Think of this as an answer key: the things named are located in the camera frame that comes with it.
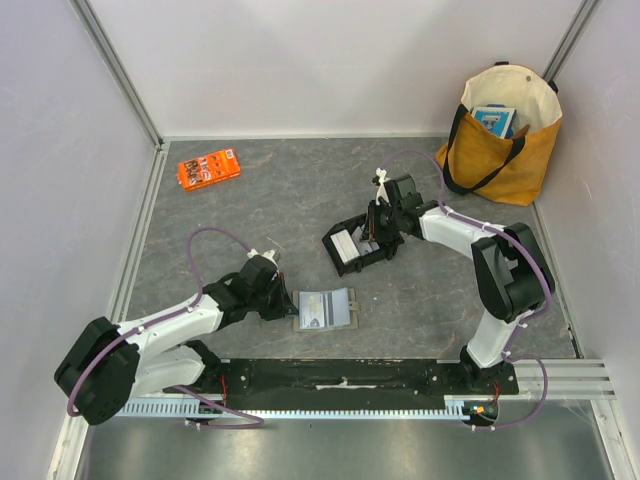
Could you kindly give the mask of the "beige leather card holder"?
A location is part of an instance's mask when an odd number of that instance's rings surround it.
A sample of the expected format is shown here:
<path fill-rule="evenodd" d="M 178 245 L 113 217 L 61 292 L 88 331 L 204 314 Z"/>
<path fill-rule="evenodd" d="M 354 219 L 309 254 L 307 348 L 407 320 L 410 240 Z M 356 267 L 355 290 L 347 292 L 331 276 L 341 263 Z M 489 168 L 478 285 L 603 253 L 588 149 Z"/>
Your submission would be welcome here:
<path fill-rule="evenodd" d="M 352 288 L 330 291 L 294 291 L 293 330 L 299 333 L 355 330 L 360 304 Z"/>

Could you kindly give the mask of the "white magnetic stripe card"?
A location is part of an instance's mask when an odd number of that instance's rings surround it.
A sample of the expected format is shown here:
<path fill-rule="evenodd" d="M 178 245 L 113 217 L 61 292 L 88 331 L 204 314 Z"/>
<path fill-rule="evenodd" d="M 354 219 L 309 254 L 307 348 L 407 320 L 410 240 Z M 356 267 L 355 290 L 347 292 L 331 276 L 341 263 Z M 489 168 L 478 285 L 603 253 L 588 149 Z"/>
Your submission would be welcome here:
<path fill-rule="evenodd" d="M 324 318 L 327 328 L 346 327 L 350 324 L 349 290 L 341 288 L 322 294 Z"/>

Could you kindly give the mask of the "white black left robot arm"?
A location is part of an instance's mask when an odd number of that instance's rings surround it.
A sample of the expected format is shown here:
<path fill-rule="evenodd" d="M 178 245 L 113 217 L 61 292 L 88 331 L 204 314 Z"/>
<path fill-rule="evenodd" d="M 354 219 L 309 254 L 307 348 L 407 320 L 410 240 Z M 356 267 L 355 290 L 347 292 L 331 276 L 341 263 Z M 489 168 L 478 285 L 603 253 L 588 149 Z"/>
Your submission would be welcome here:
<path fill-rule="evenodd" d="M 216 388 L 220 360 L 200 336 L 250 313 L 271 321 L 296 314 L 273 250 L 251 251 L 243 267 L 155 315 L 114 324 L 92 320 L 54 373 L 70 413 L 106 422 L 137 397 L 175 386 Z"/>

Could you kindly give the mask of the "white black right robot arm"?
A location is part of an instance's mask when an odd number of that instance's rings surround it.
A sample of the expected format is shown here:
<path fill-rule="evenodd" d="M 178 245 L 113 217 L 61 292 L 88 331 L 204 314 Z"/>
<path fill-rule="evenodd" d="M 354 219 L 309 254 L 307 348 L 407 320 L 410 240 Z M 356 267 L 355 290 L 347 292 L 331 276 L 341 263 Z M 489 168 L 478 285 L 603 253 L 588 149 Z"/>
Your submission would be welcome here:
<path fill-rule="evenodd" d="M 473 262 L 484 313 L 460 353 L 458 381 L 477 394 L 505 363 L 507 344 L 522 321 L 546 304 L 554 289 L 544 256 L 529 227 L 481 222 L 438 202 L 425 202 L 410 175 L 392 179 L 378 168 L 364 238 L 382 246 L 406 234 L 443 245 Z"/>

